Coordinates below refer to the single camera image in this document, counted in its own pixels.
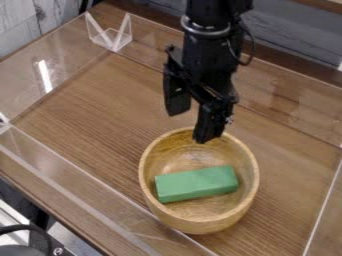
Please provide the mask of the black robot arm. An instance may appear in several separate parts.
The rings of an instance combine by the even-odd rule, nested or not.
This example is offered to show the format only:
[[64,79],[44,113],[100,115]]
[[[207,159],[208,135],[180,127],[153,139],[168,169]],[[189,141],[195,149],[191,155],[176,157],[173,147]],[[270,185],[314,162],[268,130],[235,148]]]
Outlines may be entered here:
[[183,46],[165,48],[165,110],[175,116],[199,103],[192,138],[200,144],[220,137],[232,122],[239,96],[231,77],[251,63],[240,58],[243,42],[252,37],[241,15],[251,9],[252,0],[187,0]]

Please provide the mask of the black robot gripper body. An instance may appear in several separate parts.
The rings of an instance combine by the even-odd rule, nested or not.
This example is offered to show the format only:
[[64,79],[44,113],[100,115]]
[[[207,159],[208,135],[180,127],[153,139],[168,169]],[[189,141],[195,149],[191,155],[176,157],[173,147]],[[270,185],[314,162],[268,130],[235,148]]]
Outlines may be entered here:
[[237,22],[203,26],[188,16],[180,19],[181,48],[165,48],[168,67],[184,79],[191,98],[204,104],[233,91],[231,76],[240,65],[243,28]]

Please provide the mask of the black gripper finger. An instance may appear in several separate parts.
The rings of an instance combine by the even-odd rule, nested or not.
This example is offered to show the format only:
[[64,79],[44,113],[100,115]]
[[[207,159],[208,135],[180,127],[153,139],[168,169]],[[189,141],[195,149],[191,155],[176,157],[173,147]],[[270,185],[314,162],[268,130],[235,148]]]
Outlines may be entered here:
[[184,79],[168,67],[163,71],[164,107],[169,116],[179,115],[191,108],[191,94]]
[[215,100],[199,106],[197,122],[193,129],[193,140],[204,144],[221,136],[225,124],[231,122],[233,104]]

